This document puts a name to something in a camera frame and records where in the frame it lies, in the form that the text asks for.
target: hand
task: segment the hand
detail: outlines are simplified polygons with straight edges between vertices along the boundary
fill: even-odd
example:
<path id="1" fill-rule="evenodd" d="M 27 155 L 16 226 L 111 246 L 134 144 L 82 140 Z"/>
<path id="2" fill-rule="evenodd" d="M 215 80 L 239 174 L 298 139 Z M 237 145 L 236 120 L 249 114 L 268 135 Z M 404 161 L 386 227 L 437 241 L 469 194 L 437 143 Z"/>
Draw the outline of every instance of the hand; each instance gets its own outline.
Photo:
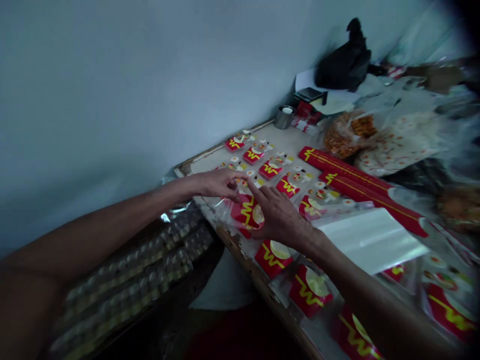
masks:
<path id="1" fill-rule="evenodd" d="M 236 203 L 240 203 L 236 179 L 247 180 L 248 178 L 249 177 L 242 172 L 223 168 L 201 172 L 187 176 L 184 179 L 189 182 L 193 196 L 229 198 Z"/>
<path id="2" fill-rule="evenodd" d="M 265 223 L 258 230 L 251 230 L 254 239 L 271 239 L 301 253 L 307 251 L 318 237 L 326 236 L 300 216 L 287 195 L 274 187 L 258 189 L 250 180 L 248 187 L 258 201 Z"/>

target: gray wall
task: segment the gray wall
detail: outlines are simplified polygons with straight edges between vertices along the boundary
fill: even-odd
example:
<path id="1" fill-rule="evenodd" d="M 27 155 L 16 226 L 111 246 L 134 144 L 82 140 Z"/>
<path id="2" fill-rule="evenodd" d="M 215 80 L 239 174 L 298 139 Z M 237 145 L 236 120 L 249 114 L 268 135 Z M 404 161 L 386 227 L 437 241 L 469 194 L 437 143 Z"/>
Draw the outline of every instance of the gray wall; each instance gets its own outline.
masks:
<path id="1" fill-rule="evenodd" d="M 266 120 L 353 17 L 379 58 L 428 3 L 3 0 L 0 247 L 152 189 Z"/>

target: paper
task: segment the paper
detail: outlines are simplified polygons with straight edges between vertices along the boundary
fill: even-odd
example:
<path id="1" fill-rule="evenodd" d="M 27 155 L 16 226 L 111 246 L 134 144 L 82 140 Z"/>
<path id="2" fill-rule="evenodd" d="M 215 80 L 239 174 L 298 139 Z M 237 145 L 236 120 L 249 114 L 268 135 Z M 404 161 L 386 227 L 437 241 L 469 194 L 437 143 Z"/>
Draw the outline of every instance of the paper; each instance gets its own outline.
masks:
<path id="1" fill-rule="evenodd" d="M 295 91 L 300 91 L 305 88 L 312 88 L 320 92 L 328 91 L 326 105 L 322 105 L 322 99 L 313 101 L 311 104 L 316 110 L 324 115 L 331 115 L 343 111 L 350 111 L 354 108 L 353 104 L 360 99 L 360 95 L 347 90 L 331 90 L 323 87 L 315 86 L 315 71 L 313 68 L 301 72 L 295 77 Z"/>

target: black bag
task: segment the black bag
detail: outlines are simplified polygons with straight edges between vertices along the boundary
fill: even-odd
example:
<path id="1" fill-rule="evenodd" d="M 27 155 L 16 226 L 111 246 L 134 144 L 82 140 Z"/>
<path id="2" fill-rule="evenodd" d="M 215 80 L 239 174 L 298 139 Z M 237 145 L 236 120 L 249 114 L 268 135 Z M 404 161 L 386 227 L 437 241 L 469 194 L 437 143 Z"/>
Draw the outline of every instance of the black bag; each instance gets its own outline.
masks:
<path id="1" fill-rule="evenodd" d="M 327 89 L 356 91 L 367 77 L 372 52 L 367 49 L 362 26 L 357 18 L 348 24 L 348 42 L 318 64 L 315 85 Z"/>

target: yellow w logo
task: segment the yellow w logo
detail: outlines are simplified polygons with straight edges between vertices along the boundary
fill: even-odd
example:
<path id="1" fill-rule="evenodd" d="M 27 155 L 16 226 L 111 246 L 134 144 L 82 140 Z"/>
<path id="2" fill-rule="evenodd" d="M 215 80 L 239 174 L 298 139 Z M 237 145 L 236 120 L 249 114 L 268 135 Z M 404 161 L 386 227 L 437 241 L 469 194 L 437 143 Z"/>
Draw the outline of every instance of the yellow w logo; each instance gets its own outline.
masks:
<path id="1" fill-rule="evenodd" d="M 269 266 L 278 265 L 282 269 L 285 269 L 285 266 L 275 259 L 275 255 L 270 254 L 270 250 L 267 247 L 267 245 L 263 243 L 262 246 L 265 249 L 265 255 L 263 255 L 263 259 L 268 261 L 268 265 Z"/>
<path id="2" fill-rule="evenodd" d="M 305 151 L 304 155 L 305 155 L 305 161 L 307 161 L 310 157 L 310 155 L 312 155 L 312 153 L 314 152 L 315 149 L 308 149 L 307 151 Z"/>
<path id="3" fill-rule="evenodd" d="M 239 143 L 238 143 L 238 142 L 236 142 L 236 141 L 235 141 L 235 140 L 233 140 L 233 139 L 230 139 L 230 143 L 229 143 L 229 144 L 230 144 L 230 146 L 231 146 L 232 148 L 235 148 L 235 147 L 237 147 L 237 148 L 239 148 L 239 149 L 240 149 L 240 145 L 239 145 Z"/>
<path id="4" fill-rule="evenodd" d="M 322 213 L 313 206 L 310 206 L 310 204 L 306 203 L 305 201 L 302 201 L 301 203 L 305 205 L 305 212 L 308 213 L 311 217 L 315 215 L 322 216 Z"/>
<path id="5" fill-rule="evenodd" d="M 240 214 L 243 214 L 245 215 L 245 222 L 243 223 L 243 225 L 248 225 L 249 224 L 249 221 L 250 221 L 250 213 L 252 212 L 252 206 L 254 204 L 254 197 L 252 196 L 251 197 L 251 200 L 250 202 L 244 202 L 241 206 L 243 207 L 243 209 L 240 211 Z"/>
<path id="6" fill-rule="evenodd" d="M 255 160 L 255 159 L 260 159 L 260 156 L 258 156 L 256 153 L 254 152 L 251 152 L 250 150 L 247 151 L 248 155 L 247 157 L 252 159 L 252 160 Z"/>
<path id="7" fill-rule="evenodd" d="M 404 272 L 404 268 L 401 266 L 395 266 L 391 268 L 391 272 L 394 273 L 395 275 L 398 275 Z"/>
<path id="8" fill-rule="evenodd" d="M 300 276 L 298 275 L 295 275 L 295 279 L 297 279 L 297 281 L 300 283 L 301 285 L 301 289 L 300 289 L 300 296 L 302 298 L 306 298 L 305 301 L 308 305 L 312 305 L 312 304 L 318 304 L 320 305 L 322 308 L 324 307 L 324 303 L 321 302 L 319 299 L 317 299 L 316 297 L 314 297 L 314 295 L 312 294 L 311 291 L 306 291 L 307 290 L 307 285 L 304 284 L 304 282 L 302 281 L 302 279 L 300 278 Z"/>
<path id="9" fill-rule="evenodd" d="M 277 170 L 275 170 L 274 168 L 268 166 L 267 164 L 263 165 L 265 167 L 265 171 L 268 173 L 268 174 L 271 174 L 271 173 L 275 173 L 275 174 L 278 174 Z"/>
<path id="10" fill-rule="evenodd" d="M 347 322 L 347 320 L 345 320 L 345 318 L 342 315 L 340 315 L 340 320 L 345 324 L 345 326 L 349 330 L 348 338 L 347 338 L 348 343 L 353 347 L 356 346 L 356 351 L 358 352 L 358 354 L 362 358 L 372 354 L 375 357 L 375 359 L 380 360 L 380 355 L 375 350 L 373 350 L 371 346 L 365 347 L 365 340 L 361 336 L 359 338 L 355 338 L 355 335 L 357 334 L 357 332 L 353 327 L 350 326 L 350 324 Z"/>
<path id="11" fill-rule="evenodd" d="M 294 192 L 295 193 L 295 190 L 297 190 L 297 187 L 293 187 L 292 185 L 289 184 L 288 181 L 286 180 L 281 180 L 283 181 L 285 184 L 283 185 L 283 188 L 286 189 L 286 192 L 287 193 L 291 193 L 291 192 Z"/>
<path id="12" fill-rule="evenodd" d="M 445 318 L 449 322 L 454 324 L 459 330 L 467 331 L 467 330 L 475 329 L 475 325 L 473 325 L 469 321 L 466 321 L 463 316 L 459 314 L 455 314 L 455 311 L 450 306 L 448 306 L 447 304 L 444 304 L 443 302 L 438 300 L 436 297 L 433 297 L 432 295 L 428 295 L 428 297 L 445 309 Z"/>
<path id="13" fill-rule="evenodd" d="M 329 174 L 326 176 L 326 179 L 328 180 L 326 184 L 327 184 L 327 185 L 330 185 L 330 183 L 332 182 L 332 180 L 335 179 L 335 177 L 336 177 L 337 175 L 338 175 L 338 174 L 330 174 L 330 173 L 329 173 Z"/>

